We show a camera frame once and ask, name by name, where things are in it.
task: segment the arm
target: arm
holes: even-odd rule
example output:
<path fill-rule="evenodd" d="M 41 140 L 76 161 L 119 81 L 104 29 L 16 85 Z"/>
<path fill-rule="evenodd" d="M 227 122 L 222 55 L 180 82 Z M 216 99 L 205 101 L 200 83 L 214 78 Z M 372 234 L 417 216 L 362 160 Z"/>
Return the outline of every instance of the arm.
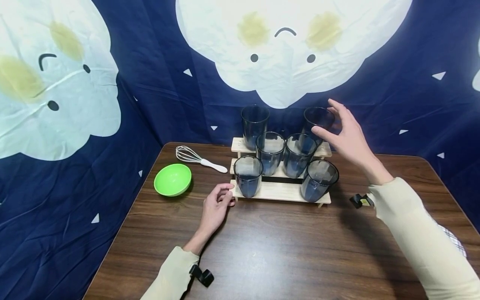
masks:
<path fill-rule="evenodd" d="M 204 200 L 200 226 L 190 241 L 175 247 L 158 272 L 158 276 L 148 288 L 141 300 L 178 300 L 187 290 L 190 282 L 190 269 L 198 264 L 199 255 L 210 237 L 222 224 L 227 207 L 231 202 L 233 186 L 229 183 L 218 184 Z"/>
<path fill-rule="evenodd" d="M 393 178 L 373 155 L 351 112 L 329 100 L 342 132 L 312 131 L 359 167 L 371 183 L 377 217 L 390 229 L 431 300 L 480 299 L 480 280 L 467 259 L 433 221 L 420 197 L 401 178 Z"/>

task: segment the wooden shelf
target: wooden shelf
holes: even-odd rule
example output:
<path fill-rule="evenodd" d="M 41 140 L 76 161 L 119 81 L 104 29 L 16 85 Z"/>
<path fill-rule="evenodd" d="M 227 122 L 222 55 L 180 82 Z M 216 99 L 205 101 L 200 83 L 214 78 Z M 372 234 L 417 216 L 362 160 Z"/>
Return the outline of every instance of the wooden shelf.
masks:
<path fill-rule="evenodd" d="M 235 197 L 235 200 L 238 200 L 238 198 L 244 198 L 240 192 L 240 189 L 237 187 L 237 183 L 235 182 L 235 180 L 231 180 L 230 183 L 235 185 L 235 187 L 231 190 L 233 196 Z M 301 196 L 299 184 L 263 181 L 260 185 L 259 191 L 257 192 L 257 194 L 255 194 L 254 199 L 316 203 L 319 206 L 321 206 L 322 204 L 332 203 L 329 193 L 326 193 L 317 202 L 308 202 L 305 201 Z"/>
<path fill-rule="evenodd" d="M 237 161 L 238 158 L 232 158 L 232 162 L 230 165 L 230 174 L 235 174 L 233 171 L 233 165 L 235 165 L 235 162 Z M 285 172 L 283 171 L 283 161 L 280 162 L 278 165 L 278 168 L 276 168 L 275 173 L 273 173 L 272 176 L 268 177 L 282 177 L 282 178 L 289 178 Z"/>
<path fill-rule="evenodd" d="M 243 142 L 243 137 L 234 137 L 232 140 L 232 152 L 237 152 L 238 158 L 240 158 L 241 154 L 249 154 L 255 153 L 255 151 L 248 150 Z M 317 148 L 315 151 L 314 157 L 331 157 L 332 150 L 330 149 L 330 145 L 327 142 L 323 142 L 320 147 Z M 230 174 L 234 174 L 233 165 L 237 161 L 237 158 L 232 159 L 230 164 Z M 272 176 L 273 178 L 283 177 L 288 178 L 287 175 L 283 172 L 283 162 L 280 162 L 280 165 L 276 169 L 275 173 Z M 240 192 L 240 189 L 237 188 L 237 183 L 235 180 L 230 181 L 231 184 L 235 185 L 232 189 L 233 196 L 235 200 L 238 201 L 238 198 L 244 198 Z M 300 194 L 300 186 L 301 184 L 298 183 L 284 183 L 284 182 L 265 182 L 262 181 L 259 191 L 255 194 L 253 199 L 266 199 L 266 200 L 278 200 L 278 201 L 293 201 L 293 202 L 304 202 L 304 203 L 312 203 L 305 201 Z M 320 198 L 317 202 L 314 202 L 318 205 L 318 207 L 322 206 L 323 204 L 330 204 L 332 203 L 330 199 L 330 194 L 326 193 L 322 198 Z"/>
<path fill-rule="evenodd" d="M 242 137 L 234 137 L 232 141 L 232 152 L 237 153 L 255 153 L 255 151 L 248 150 L 247 146 L 243 142 Z M 332 150 L 330 149 L 330 144 L 323 142 L 320 147 L 317 148 L 314 157 L 332 157 Z"/>

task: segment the wooden table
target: wooden table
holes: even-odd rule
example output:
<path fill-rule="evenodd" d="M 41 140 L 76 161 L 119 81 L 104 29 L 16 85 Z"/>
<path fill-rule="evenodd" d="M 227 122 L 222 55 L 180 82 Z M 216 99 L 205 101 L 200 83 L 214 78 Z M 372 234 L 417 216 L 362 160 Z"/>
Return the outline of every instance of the wooden table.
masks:
<path fill-rule="evenodd" d="M 86 300 L 139 299 L 173 247 L 183 246 L 197 229 L 204 197 L 217 183 L 231 179 L 230 174 L 188 164 L 193 173 L 188 191 L 176 198 L 158 195 L 154 177 L 178 162 L 177 145 L 163 147 Z M 226 167 L 236 155 L 226 146 L 187 145 Z M 378 157 L 462 241 L 478 273 L 480 237 L 430 165 L 419 157 Z M 202 255 L 200 266 L 214 274 L 214 282 L 207 289 L 194 280 L 185 299 L 424 299 L 420 283 L 374 210 L 356 210 L 348 201 L 367 191 L 365 178 L 337 154 L 327 160 L 340 172 L 330 192 L 332 204 L 319 209 L 240 199 Z"/>

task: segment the whisk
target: whisk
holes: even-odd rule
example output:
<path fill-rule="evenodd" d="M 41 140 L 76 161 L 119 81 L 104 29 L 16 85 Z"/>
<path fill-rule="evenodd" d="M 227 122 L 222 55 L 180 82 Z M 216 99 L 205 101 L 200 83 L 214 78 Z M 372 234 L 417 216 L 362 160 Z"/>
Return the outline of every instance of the whisk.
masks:
<path fill-rule="evenodd" d="M 175 156 L 181 161 L 185 161 L 188 163 L 200 163 L 203 166 L 214 168 L 218 172 L 221 172 L 221 173 L 227 172 L 226 167 L 216 165 L 214 163 L 209 162 L 205 158 L 201 158 L 198 154 L 195 153 L 195 151 L 193 151 L 187 146 L 178 146 L 177 148 L 175 148 Z"/>

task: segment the sleeve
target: sleeve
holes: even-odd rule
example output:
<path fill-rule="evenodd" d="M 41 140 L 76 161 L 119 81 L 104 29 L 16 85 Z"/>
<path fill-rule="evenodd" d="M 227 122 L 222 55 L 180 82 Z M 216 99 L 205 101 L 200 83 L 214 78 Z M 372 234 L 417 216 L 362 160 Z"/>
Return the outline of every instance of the sleeve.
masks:
<path fill-rule="evenodd" d="M 430 300 L 480 299 L 477 274 L 403 179 L 370 186 L 369 196 Z"/>
<path fill-rule="evenodd" d="M 141 300 L 179 300 L 190 282 L 190 269 L 198 261 L 198 255 L 175 247 Z"/>

